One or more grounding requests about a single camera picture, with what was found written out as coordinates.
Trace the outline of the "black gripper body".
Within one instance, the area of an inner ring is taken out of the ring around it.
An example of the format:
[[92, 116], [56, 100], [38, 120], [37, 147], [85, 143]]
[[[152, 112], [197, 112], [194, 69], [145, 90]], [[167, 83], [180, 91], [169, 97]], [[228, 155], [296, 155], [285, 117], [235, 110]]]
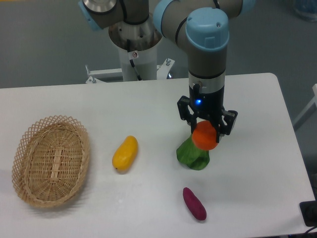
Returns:
[[189, 87], [190, 107], [194, 114], [205, 120], [218, 122], [222, 116], [224, 87], [212, 93], [200, 93]]

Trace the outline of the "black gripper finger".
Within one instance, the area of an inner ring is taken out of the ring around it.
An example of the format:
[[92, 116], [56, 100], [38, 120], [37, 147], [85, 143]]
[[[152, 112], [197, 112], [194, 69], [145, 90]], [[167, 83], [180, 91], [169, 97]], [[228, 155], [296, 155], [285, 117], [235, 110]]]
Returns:
[[181, 96], [177, 102], [177, 107], [181, 120], [186, 121], [191, 131], [197, 126], [198, 109], [197, 105], [189, 97]]
[[216, 122], [216, 142], [219, 143], [220, 140], [225, 135], [230, 135], [231, 131], [235, 125], [236, 119], [238, 116], [238, 112], [234, 110], [221, 110], [220, 117]]

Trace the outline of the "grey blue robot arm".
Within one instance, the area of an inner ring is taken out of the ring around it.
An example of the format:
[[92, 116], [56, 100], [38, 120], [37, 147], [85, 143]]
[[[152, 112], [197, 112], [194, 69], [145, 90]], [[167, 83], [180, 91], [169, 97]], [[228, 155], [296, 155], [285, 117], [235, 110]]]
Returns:
[[157, 46], [162, 38], [188, 57], [189, 97], [177, 105], [191, 129], [205, 119], [216, 139], [229, 135], [237, 112], [223, 106], [229, 20], [251, 10], [253, 0], [161, 0], [150, 12], [147, 0], [81, 0], [86, 21], [107, 29], [118, 48], [125, 81], [157, 79]]

